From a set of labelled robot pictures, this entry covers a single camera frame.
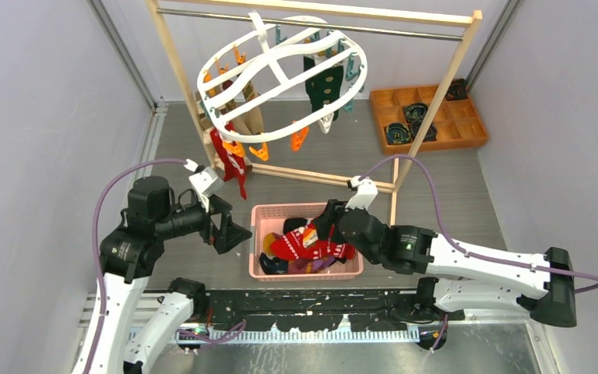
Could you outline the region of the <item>navy santa sock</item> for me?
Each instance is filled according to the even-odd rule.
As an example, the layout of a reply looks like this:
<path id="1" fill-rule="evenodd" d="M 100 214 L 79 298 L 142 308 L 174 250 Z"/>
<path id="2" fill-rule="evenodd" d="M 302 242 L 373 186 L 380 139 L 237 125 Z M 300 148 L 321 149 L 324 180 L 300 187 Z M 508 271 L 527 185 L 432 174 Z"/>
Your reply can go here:
<path id="1" fill-rule="evenodd" d="M 259 256 L 259 265 L 265 275 L 284 275 L 287 274 L 289 263 L 278 257 L 270 257 L 266 253 Z"/>

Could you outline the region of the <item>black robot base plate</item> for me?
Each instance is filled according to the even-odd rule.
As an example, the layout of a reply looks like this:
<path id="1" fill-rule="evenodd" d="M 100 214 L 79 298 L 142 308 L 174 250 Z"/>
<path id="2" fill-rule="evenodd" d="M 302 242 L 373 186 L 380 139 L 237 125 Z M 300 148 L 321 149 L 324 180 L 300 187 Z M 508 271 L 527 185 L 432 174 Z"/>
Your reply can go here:
<path id="1" fill-rule="evenodd" d="M 401 330 L 408 323 L 442 321 L 443 313 L 419 306 L 413 289 L 208 290 L 188 323 L 228 330 L 244 320 L 245 330 L 334 331 L 348 321 L 355 332 Z"/>

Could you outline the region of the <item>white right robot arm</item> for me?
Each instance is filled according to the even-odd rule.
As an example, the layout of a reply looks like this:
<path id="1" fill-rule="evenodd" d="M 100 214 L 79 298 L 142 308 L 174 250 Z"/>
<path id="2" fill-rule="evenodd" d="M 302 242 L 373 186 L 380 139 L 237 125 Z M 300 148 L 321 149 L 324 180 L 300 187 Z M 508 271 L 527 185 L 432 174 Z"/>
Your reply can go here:
<path id="1" fill-rule="evenodd" d="M 572 261 L 565 249 L 513 253 L 457 242 L 427 228 L 388 226 L 334 199 L 312 223 L 318 238 L 352 245 L 373 265 L 419 274 L 413 309 L 422 319 L 461 309 L 506 309 L 548 326 L 577 324 Z"/>

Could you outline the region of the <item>yellow maroon striped sock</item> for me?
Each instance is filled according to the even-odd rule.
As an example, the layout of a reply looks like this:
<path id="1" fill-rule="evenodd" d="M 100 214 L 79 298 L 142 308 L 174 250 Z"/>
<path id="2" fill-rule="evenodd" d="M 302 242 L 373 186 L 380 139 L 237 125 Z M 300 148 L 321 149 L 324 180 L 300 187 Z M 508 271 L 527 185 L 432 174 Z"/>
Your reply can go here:
<path id="1" fill-rule="evenodd" d="M 281 239 L 281 235 L 277 233 L 267 234 L 262 241 L 261 253 L 264 252 L 270 257 L 278 257 L 272 250 L 272 244 L 277 239 Z M 289 263 L 287 274 L 318 273 L 333 265 L 336 262 L 336 258 L 330 256 L 322 257 L 320 259 L 287 260 L 287 262 Z"/>

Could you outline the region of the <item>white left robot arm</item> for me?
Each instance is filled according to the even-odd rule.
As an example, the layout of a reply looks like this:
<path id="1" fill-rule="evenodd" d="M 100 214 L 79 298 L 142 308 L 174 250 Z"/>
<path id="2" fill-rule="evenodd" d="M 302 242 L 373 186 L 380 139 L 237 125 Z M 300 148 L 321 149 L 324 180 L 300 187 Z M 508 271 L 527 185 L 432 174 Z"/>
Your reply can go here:
<path id="1" fill-rule="evenodd" d="M 149 373 L 180 325 L 206 316 L 205 285 L 178 277 L 151 319 L 134 337 L 129 335 L 165 241 L 198 234 L 223 254 L 252 236 L 233 222 L 232 206 L 216 195 L 223 184 L 216 174 L 205 169 L 190 176 L 189 182 L 192 200 L 185 205 L 164 177 L 140 178 L 129 190 L 121 224 L 99 246 L 104 286 L 74 373 Z"/>

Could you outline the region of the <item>red patterned white dot sock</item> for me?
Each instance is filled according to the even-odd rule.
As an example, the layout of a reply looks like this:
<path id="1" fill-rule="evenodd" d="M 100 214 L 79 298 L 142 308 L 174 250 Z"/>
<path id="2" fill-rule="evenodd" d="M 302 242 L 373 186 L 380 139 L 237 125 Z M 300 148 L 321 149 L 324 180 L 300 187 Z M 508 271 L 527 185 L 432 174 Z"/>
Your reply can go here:
<path id="1" fill-rule="evenodd" d="M 307 224 L 306 226 L 312 226 L 315 228 L 315 226 L 313 224 Z M 302 228 L 298 228 L 294 231 L 289 232 L 286 235 L 283 235 L 281 237 L 281 239 L 277 239 L 273 244 L 272 244 L 272 250 L 274 251 L 274 253 L 276 254 L 276 256 L 280 257 L 281 259 L 285 259 L 285 260 L 297 260 L 297 259 L 302 259 L 299 258 L 297 255 L 297 250 L 300 247 L 300 238 L 301 238 L 301 234 L 300 234 L 300 230 Z"/>

